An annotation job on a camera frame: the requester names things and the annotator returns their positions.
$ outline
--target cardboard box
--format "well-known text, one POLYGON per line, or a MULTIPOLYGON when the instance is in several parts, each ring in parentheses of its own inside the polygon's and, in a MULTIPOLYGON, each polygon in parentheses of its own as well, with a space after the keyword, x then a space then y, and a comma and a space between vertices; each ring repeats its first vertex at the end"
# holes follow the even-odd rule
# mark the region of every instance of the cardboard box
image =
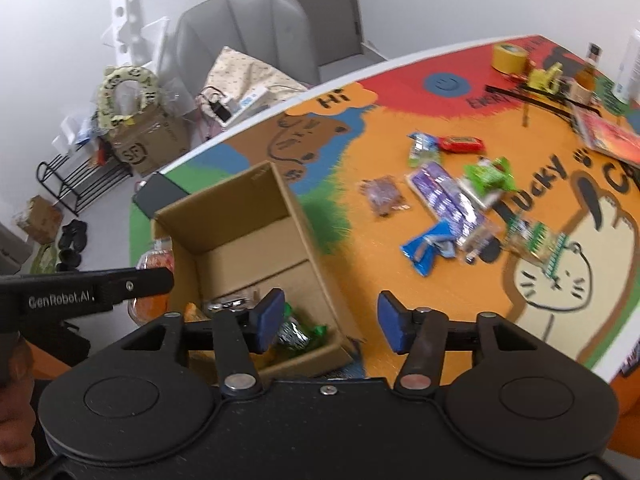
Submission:
POLYGON ((157 105, 149 105, 111 130, 109 141, 120 160, 141 176, 159 170, 190 148, 184 120, 171 117, 157 105))
POLYGON ((263 378, 316 376, 352 360, 350 339, 361 340, 360 331, 320 263, 300 204, 270 162, 165 207, 152 231, 173 242, 171 310, 247 286, 262 296, 279 287, 294 309, 328 325, 324 346, 261 370, 263 378))
POLYGON ((53 243, 62 224, 62 213, 40 195, 29 200, 15 224, 40 245, 53 243))

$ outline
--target gray chair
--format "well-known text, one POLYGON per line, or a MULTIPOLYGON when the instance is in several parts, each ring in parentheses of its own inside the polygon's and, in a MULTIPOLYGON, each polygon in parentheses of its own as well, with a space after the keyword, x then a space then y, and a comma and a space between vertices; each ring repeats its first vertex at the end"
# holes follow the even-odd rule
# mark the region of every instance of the gray chair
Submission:
POLYGON ((207 0, 187 10, 174 35, 174 64, 196 96, 224 46, 317 85, 311 26, 297 0, 207 0))

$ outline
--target yellow toy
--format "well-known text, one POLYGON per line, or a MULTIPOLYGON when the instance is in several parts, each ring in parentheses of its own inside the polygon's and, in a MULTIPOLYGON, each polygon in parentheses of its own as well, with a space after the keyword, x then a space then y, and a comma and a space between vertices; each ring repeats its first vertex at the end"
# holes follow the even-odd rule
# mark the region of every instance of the yellow toy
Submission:
POLYGON ((537 68, 529 73, 527 85, 536 90, 557 94, 560 89, 560 76, 562 75, 562 64, 555 63, 549 70, 537 68))

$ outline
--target red painted area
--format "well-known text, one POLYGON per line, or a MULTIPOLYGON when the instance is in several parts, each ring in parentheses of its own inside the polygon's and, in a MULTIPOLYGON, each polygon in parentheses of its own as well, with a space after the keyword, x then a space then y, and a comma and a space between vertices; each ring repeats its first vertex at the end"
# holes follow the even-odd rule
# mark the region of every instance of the red painted area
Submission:
MULTIPOLYGON (((530 49, 530 59, 542 67, 545 57, 557 46, 541 36, 529 36, 509 41, 530 49)), ((439 117, 488 115, 519 107, 520 102, 504 96, 487 94, 485 85, 513 89, 516 85, 491 67, 492 45, 478 46, 419 61, 402 68, 360 81, 378 94, 377 104, 402 112, 439 117), (447 98, 424 89, 424 81, 431 74, 448 72, 465 78, 471 90, 464 96, 447 98)))

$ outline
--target white bottle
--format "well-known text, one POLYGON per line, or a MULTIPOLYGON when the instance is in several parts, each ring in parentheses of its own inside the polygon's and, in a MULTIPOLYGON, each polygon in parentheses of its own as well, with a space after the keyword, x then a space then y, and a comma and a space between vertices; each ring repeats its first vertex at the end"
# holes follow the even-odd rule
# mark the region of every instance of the white bottle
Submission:
POLYGON ((626 54, 613 87, 613 95, 623 103, 638 98, 640 91, 640 22, 631 33, 626 54))

